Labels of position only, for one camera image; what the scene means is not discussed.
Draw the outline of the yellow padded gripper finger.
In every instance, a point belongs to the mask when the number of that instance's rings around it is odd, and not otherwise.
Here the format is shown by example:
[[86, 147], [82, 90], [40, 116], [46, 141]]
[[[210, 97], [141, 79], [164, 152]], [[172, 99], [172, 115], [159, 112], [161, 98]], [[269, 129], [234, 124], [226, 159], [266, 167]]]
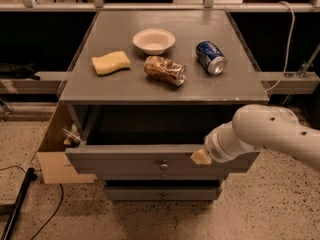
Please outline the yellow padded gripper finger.
[[197, 165], [210, 165], [212, 163], [211, 157], [207, 154], [204, 148], [192, 153], [191, 160]]

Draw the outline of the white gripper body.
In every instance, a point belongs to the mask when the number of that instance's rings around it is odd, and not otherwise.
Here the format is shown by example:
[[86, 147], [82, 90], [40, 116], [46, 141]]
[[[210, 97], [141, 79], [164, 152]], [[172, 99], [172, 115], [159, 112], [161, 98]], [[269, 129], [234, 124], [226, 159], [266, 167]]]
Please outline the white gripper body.
[[218, 163], [232, 161], [240, 155], [256, 152], [257, 148], [239, 139], [232, 128], [216, 128], [206, 137], [204, 148]]

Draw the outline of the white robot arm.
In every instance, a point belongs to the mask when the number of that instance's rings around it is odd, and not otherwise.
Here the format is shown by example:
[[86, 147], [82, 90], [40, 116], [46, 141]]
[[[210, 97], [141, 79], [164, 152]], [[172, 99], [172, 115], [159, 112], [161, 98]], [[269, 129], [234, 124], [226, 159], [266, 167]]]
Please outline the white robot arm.
[[262, 148], [280, 152], [320, 170], [320, 131], [303, 126], [289, 109], [245, 105], [232, 120], [212, 130], [190, 158], [197, 165], [226, 163]]

